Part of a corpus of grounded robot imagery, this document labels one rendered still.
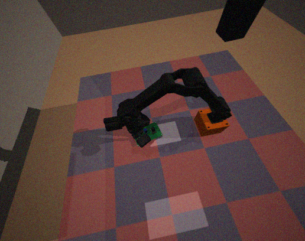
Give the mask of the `green circuit board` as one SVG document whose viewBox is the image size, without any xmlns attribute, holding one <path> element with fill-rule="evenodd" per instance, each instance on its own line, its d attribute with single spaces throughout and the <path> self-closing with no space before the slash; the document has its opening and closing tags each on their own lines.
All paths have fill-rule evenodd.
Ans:
<svg viewBox="0 0 305 241">
<path fill-rule="evenodd" d="M 156 122 L 151 123 L 148 126 L 144 127 L 143 131 L 144 131 L 143 134 L 147 133 L 147 135 L 151 138 L 151 140 L 163 135 Z"/>
</svg>

